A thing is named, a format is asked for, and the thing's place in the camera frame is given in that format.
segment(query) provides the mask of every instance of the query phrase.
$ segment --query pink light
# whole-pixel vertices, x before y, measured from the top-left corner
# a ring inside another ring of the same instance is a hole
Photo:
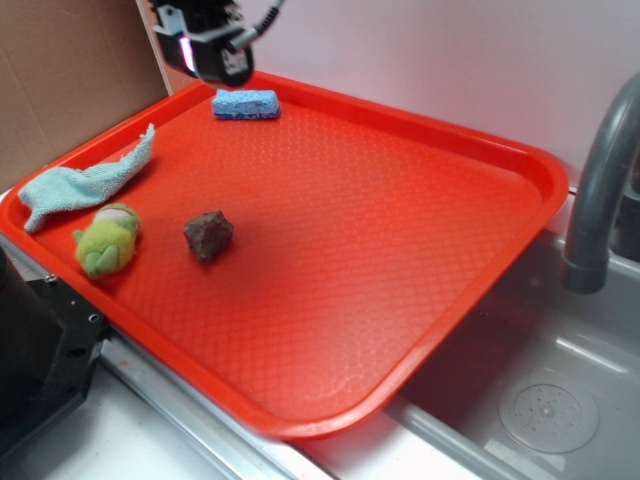
[[[180,47],[182,49],[182,58],[187,68],[192,72],[196,71],[195,64],[193,63],[193,51],[191,50],[191,42],[187,37],[180,38]]]

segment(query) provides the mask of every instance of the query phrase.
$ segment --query blue sponge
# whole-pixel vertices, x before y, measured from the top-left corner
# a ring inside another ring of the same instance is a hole
[[[259,120],[278,118],[280,102],[273,90],[236,90],[228,92],[218,89],[213,99],[213,114],[218,118],[232,120]]]

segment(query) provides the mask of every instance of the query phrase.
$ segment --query brown rock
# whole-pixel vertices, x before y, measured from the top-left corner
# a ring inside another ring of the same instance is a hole
[[[220,211],[203,213],[185,225],[184,236],[198,261],[211,263],[231,243],[233,225]]]

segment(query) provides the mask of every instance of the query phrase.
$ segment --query tray rim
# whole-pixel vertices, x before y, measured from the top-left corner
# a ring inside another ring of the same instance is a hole
[[[399,361],[391,373],[354,406],[326,418],[312,421],[288,420],[274,416],[213,375],[203,366],[175,347],[170,339],[141,320],[127,325],[116,323],[118,329],[130,337],[169,368],[191,383],[212,401],[223,396],[222,408],[260,432],[283,439],[313,438],[350,427],[378,411],[389,401],[408,377],[424,361],[450,332],[460,323],[470,308],[500,278],[517,257],[542,231],[547,221],[560,209],[567,197],[568,178],[559,161],[538,148],[505,138],[443,122],[433,118],[379,105],[341,93],[325,90],[294,80],[266,73],[256,73],[246,88],[277,90],[284,103],[311,108],[340,120],[394,134],[407,140],[425,143],[440,150],[460,154],[473,160],[514,172],[536,186],[542,203],[529,222],[508,241],[505,248],[489,262],[481,274],[458,297],[454,305],[438,318],[434,325],[418,340],[414,347]],[[95,289],[91,281],[80,276],[62,259],[42,247],[16,222],[11,207],[22,206],[18,192],[37,175],[56,166],[86,168],[95,163],[89,159],[102,159],[136,141],[149,123],[161,126],[181,112],[212,97],[215,90],[205,84],[195,83],[173,96],[150,106],[96,136],[94,139],[63,155],[58,160],[27,176],[19,182],[0,203],[0,232],[46,269],[55,272],[76,288],[80,294],[102,309],[107,317],[129,318],[131,313],[121,305],[111,302],[109,296]],[[212,384],[212,376],[217,380]]]

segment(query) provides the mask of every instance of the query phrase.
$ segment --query black device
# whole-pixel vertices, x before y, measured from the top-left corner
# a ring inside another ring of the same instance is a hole
[[[0,462],[85,400],[106,325],[54,275],[25,282],[0,248]]]
[[[233,0],[150,0],[165,62],[206,83],[239,87],[253,73],[251,43],[273,23],[284,0],[253,27],[242,24]]]

